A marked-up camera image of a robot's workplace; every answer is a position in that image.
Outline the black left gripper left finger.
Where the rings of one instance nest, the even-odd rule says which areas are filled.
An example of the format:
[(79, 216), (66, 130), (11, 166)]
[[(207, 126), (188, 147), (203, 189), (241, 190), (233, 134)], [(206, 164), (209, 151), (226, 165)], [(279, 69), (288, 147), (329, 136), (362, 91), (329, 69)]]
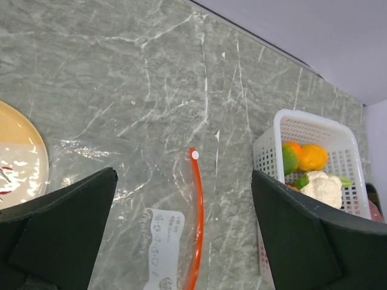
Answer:
[(59, 289), (87, 289), (116, 187), (107, 167), (1, 210), (1, 289), (18, 289), (30, 274)]

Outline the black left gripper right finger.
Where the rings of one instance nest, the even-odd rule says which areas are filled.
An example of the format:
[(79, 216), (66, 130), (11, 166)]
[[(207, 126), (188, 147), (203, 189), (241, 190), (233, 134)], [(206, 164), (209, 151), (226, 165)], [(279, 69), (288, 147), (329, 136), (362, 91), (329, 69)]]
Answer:
[(386, 224), (330, 207), (257, 170), (252, 195), (276, 289), (386, 289)]

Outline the white cauliflower toy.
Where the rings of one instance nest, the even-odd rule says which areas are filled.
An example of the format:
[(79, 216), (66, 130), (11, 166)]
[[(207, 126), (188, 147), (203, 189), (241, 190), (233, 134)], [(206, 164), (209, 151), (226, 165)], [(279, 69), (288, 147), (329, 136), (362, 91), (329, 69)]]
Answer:
[(351, 187), (353, 181), (323, 171), (310, 171), (297, 179), (293, 185), (304, 195), (340, 209), (342, 206), (342, 189)]

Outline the clear zip bag orange zipper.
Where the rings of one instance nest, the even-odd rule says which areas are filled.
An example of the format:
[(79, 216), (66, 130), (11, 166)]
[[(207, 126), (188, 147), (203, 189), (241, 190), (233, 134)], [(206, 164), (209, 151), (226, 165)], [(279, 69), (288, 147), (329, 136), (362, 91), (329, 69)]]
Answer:
[(118, 181), (88, 287), (193, 289), (203, 249), (204, 204), (193, 148), (163, 150), (119, 139), (51, 140), (49, 189), (105, 167)]

